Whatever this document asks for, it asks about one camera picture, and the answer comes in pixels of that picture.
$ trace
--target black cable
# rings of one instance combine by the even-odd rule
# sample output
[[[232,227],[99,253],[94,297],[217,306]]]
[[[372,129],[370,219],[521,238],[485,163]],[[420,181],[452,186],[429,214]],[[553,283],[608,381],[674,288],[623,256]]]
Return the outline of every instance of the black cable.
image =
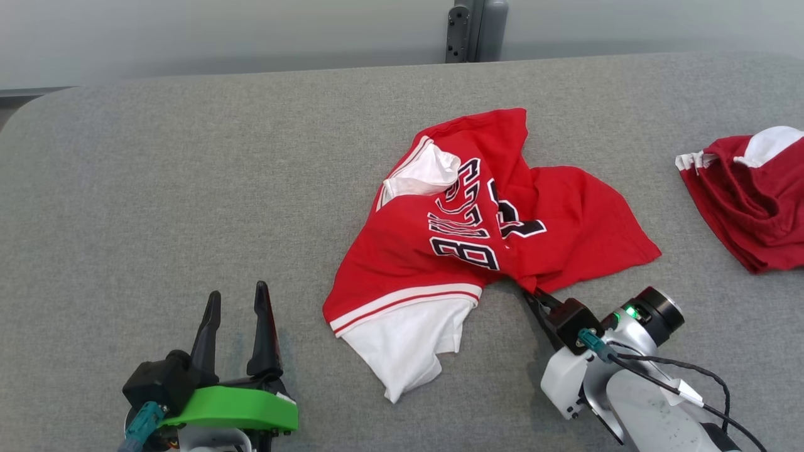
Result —
[[[621,368],[624,368],[625,370],[631,371],[631,372],[639,375],[640,377],[642,377],[645,380],[648,380],[649,382],[659,386],[660,388],[664,388],[665,390],[670,391],[670,392],[674,393],[677,396],[681,395],[681,391],[679,391],[677,388],[673,388],[669,384],[667,384],[667,383],[665,383],[663,381],[657,380],[653,376],[650,376],[650,375],[646,374],[645,372],[638,372],[636,370],[633,370],[632,368],[628,367],[626,365],[626,363],[622,362],[622,360],[618,359],[616,356],[614,356],[612,354],[609,354],[609,359],[611,360],[612,363],[615,363],[616,365],[620,366]],[[703,409],[707,410],[709,413],[712,413],[715,416],[719,417],[720,419],[723,419],[724,421],[728,422],[729,424],[734,425],[734,427],[736,429],[738,429],[740,432],[742,432],[748,439],[751,440],[751,442],[753,442],[757,446],[757,448],[760,450],[760,452],[768,452],[768,450],[765,448],[765,446],[762,445],[762,443],[757,439],[757,437],[753,436],[753,434],[751,434],[751,432],[749,432],[749,430],[746,429],[744,426],[740,425],[739,422],[735,421],[734,419],[731,419],[730,417],[726,416],[725,414],[721,413],[720,411],[712,408],[711,406],[709,406],[707,404],[703,404],[703,406],[704,406]]]
[[[655,363],[661,363],[661,364],[672,364],[672,365],[678,366],[680,368],[691,369],[691,370],[694,370],[696,372],[700,372],[700,373],[704,374],[705,376],[709,376],[723,388],[723,394],[725,395],[725,399],[726,399],[723,414],[728,416],[729,413],[732,410],[732,393],[731,393],[731,391],[728,390],[728,385],[726,384],[726,382],[722,378],[720,378],[716,373],[714,373],[714,372],[712,372],[710,370],[707,370],[707,369],[702,368],[700,366],[696,366],[694,364],[685,363],[683,361],[669,360],[668,358],[660,358],[658,356],[624,355],[622,353],[618,353],[617,357],[619,357],[621,359],[624,359],[624,360],[653,361]],[[721,428],[723,429],[723,433],[728,433],[728,431],[727,431],[728,430],[728,421],[723,420],[723,426]]]

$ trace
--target white wall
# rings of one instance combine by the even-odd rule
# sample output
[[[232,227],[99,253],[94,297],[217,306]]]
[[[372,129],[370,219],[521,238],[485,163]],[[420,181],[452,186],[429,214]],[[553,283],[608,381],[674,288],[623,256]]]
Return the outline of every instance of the white wall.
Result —
[[[801,0],[509,0],[508,60],[751,49],[804,57]],[[453,0],[0,0],[0,90],[444,61]]]

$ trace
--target red stripe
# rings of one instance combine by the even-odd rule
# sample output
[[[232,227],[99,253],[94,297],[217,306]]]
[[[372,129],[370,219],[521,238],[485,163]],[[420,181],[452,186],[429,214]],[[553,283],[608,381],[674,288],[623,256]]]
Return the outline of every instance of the red stripe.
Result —
[[[470,297],[474,298],[475,300],[478,300],[477,295],[472,294],[471,292],[464,292],[462,290],[452,290],[452,291],[449,291],[449,292],[438,292],[437,294],[414,295],[412,297],[407,297],[407,298],[402,298],[401,300],[396,300],[393,303],[388,303],[387,305],[385,305],[385,306],[383,306],[381,308],[377,308],[377,309],[373,310],[372,312],[367,312],[366,314],[363,314],[358,318],[354,318],[349,323],[347,323],[346,325],[343,325],[342,327],[340,327],[337,330],[335,330],[334,333],[338,334],[338,331],[341,331],[343,328],[346,328],[346,327],[350,326],[352,323],[357,322],[361,318],[366,318],[366,317],[368,317],[370,315],[377,314],[378,312],[380,312],[382,310],[386,310],[387,308],[389,308],[391,306],[395,306],[395,305],[398,305],[398,304],[404,303],[404,302],[409,302],[411,300],[415,300],[416,298],[429,298],[429,297],[437,297],[439,295],[450,295],[450,294],[469,295]]]

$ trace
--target gray fabric surface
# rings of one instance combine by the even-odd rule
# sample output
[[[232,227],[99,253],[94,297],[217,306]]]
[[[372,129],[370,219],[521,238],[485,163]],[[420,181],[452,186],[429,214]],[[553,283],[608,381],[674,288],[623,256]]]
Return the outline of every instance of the gray fabric surface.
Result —
[[[635,55],[134,80],[32,101],[0,134],[3,449],[114,450],[121,386],[141,361],[190,348],[211,290],[224,298],[219,374],[244,375],[265,279],[301,411],[277,451],[620,450],[589,411],[564,421],[539,390],[551,349],[510,282],[483,294],[442,375],[397,405],[321,316],[414,134],[522,106],[527,161],[611,184],[664,252],[559,296],[603,315],[664,289],[687,323],[662,354],[719,373],[737,420],[769,450],[798,450],[804,273],[743,270],[673,159],[803,127],[803,80],[804,61],[777,55]],[[679,374],[722,408],[715,384]]]

